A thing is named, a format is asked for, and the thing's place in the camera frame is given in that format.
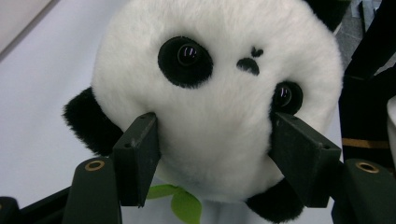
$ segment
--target panda nose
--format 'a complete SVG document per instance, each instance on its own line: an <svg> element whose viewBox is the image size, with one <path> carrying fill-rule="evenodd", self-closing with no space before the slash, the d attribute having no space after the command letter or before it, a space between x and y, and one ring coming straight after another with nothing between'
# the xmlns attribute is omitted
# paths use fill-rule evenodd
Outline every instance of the panda nose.
<svg viewBox="0 0 396 224"><path fill-rule="evenodd" d="M260 68L257 65L256 61L251 58L243 58L238 61L236 67L239 68L241 71L249 72L254 76L258 76L260 73Z"/></svg>

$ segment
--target panda plush toy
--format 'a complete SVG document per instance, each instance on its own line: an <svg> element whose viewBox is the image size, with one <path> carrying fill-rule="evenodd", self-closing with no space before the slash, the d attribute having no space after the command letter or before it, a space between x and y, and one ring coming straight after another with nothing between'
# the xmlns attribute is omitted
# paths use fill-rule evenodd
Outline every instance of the panda plush toy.
<svg viewBox="0 0 396 224"><path fill-rule="evenodd" d="M131 1L109 24L92 86L65 117L106 156L134 119L153 112L157 177L202 200L246 203L273 222L294 219L304 206L267 155L271 114L326 129L342 88L332 31L345 8L314 0Z"/></svg>

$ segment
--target bamboo leaf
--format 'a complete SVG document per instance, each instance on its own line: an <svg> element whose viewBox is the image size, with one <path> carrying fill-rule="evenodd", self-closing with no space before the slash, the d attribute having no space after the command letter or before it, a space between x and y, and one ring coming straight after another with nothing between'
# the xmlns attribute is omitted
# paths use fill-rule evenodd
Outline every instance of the bamboo leaf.
<svg viewBox="0 0 396 224"><path fill-rule="evenodd" d="M149 188L147 199L157 199L173 195L179 191L178 187L173 185L157 185Z"/></svg>
<svg viewBox="0 0 396 224"><path fill-rule="evenodd" d="M179 190L173 196L171 207L175 215L187 224L199 224L202 205L197 198L185 190Z"/></svg>

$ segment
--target panda ear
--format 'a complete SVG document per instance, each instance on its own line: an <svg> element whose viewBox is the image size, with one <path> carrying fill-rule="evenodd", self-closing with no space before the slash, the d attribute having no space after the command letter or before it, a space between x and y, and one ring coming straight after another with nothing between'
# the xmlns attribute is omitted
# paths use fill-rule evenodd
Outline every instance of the panda ear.
<svg viewBox="0 0 396 224"><path fill-rule="evenodd" d="M350 0L305 0L314 13L331 30L341 23Z"/></svg>
<svg viewBox="0 0 396 224"><path fill-rule="evenodd" d="M83 91L64 107L64 118L76 136L97 155L109 155L122 136L122 130L97 104L92 88Z"/></svg>

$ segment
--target screw hole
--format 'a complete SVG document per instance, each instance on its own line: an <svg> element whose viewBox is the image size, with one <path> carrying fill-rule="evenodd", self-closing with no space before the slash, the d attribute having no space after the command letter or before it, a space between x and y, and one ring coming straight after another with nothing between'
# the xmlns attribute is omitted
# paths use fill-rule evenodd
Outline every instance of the screw hole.
<svg viewBox="0 0 396 224"><path fill-rule="evenodd" d="M97 171L102 169L102 167L105 166L104 161L91 161L87 165L85 165L85 170L86 171Z"/></svg>
<svg viewBox="0 0 396 224"><path fill-rule="evenodd" d="M363 170L363 171L365 171L367 173L371 173L371 174L379 173L379 169L378 168L376 168L374 165L372 165L370 163L367 163L367 162L359 161L359 162L356 163L356 166L359 169L361 169L361 170Z"/></svg>

